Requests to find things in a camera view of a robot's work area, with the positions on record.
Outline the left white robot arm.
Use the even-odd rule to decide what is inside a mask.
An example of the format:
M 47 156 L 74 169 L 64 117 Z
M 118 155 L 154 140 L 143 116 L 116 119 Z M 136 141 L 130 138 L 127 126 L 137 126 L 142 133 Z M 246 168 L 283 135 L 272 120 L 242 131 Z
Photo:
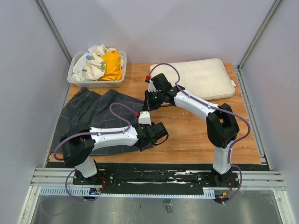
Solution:
M 159 145 L 160 139 L 168 137 L 161 122 L 106 129 L 83 124 L 68 132 L 60 140 L 58 148 L 62 150 L 65 167 L 76 169 L 85 181 L 94 185 L 100 180 L 100 173 L 96 162 L 90 157 L 92 151 L 105 147 L 134 146 L 142 152 L 149 146 Z

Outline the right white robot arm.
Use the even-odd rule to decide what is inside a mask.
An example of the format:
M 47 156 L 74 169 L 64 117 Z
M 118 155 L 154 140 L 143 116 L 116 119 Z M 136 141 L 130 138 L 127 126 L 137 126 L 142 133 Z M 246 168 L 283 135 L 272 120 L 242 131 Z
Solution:
M 163 104 L 177 106 L 197 115 L 206 122 L 207 136 L 214 145 L 212 182 L 221 187 L 232 173 L 231 147 L 236 140 L 239 126 L 228 104 L 209 103 L 191 94 L 180 85 L 172 85 L 163 73 L 146 76 L 143 110 L 157 110 Z

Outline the cream white pillow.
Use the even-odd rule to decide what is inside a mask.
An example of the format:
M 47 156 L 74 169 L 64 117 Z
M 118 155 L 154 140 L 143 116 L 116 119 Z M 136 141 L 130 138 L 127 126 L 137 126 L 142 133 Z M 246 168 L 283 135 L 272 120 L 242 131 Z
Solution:
M 150 76 L 163 73 L 172 86 L 178 82 L 191 94 L 204 100 L 229 98 L 235 94 L 235 83 L 229 78 L 221 59 L 171 63 L 155 68 L 151 65 Z

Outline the dark grey checked pillowcase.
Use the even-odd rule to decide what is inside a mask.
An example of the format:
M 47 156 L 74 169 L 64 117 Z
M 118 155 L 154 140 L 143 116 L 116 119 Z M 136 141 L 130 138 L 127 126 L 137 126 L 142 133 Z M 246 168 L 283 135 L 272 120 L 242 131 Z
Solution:
M 113 89 L 100 95 L 87 88 L 82 88 L 60 113 L 50 151 L 54 152 L 62 136 L 81 123 L 86 123 L 89 127 L 95 128 L 127 126 L 126 122 L 110 112 L 109 106 L 112 103 L 121 103 L 132 109 L 130 111 L 122 105 L 113 106 L 113 112 L 128 120 L 131 124 L 136 122 L 134 112 L 140 112 L 143 106 L 143 101 L 121 94 Z

